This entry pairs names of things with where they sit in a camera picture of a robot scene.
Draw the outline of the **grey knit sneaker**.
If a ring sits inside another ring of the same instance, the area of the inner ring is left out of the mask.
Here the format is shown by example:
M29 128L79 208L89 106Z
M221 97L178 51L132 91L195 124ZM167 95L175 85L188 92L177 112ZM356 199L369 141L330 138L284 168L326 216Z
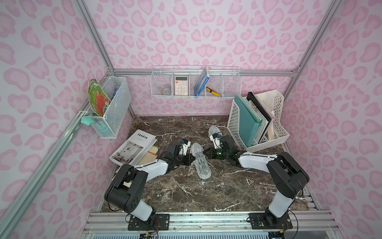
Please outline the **grey knit sneaker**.
M203 147L195 142L191 146L191 154L195 157L193 164L196 167L199 178L207 180L211 177L211 169L207 163L206 156L203 154Z
M211 125L209 128L209 138L212 141L215 149L221 148L220 140L222 137L222 131L216 125Z

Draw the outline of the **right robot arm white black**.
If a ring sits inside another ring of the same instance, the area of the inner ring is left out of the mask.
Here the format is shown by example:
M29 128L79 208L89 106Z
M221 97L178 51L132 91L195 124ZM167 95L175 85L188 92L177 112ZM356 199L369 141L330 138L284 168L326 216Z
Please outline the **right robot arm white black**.
M264 219L269 221L269 224L274 224L287 215L298 193L310 181L305 170L287 152L274 155L255 154L238 150L230 136L213 133L209 138L214 148L204 151L208 158L226 159L232 166L256 169L270 174L277 191L264 212Z

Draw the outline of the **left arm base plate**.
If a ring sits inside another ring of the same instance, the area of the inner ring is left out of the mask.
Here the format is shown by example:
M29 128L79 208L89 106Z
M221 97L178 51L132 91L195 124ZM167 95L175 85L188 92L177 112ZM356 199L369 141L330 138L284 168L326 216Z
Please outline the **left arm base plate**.
M131 216L127 222L129 231L167 231L169 230L170 214L155 213L147 221Z

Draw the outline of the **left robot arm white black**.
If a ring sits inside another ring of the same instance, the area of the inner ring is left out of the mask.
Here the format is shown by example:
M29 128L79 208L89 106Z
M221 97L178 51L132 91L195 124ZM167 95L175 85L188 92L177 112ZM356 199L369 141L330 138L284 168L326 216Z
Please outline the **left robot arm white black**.
M122 165L106 190L105 201L143 222L153 223L155 210L142 200L146 182L180 165L191 165L195 157L188 153L190 146L191 142L186 139L172 141L167 152L151 163L141 166L128 163Z

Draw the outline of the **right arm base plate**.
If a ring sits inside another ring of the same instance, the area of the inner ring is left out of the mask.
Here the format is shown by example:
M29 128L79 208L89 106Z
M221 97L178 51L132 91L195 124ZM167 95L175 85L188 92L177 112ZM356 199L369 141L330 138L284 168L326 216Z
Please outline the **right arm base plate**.
M288 213L285 213L281 218L277 218L269 212L250 213L246 221L251 224L253 230L285 231L293 228Z

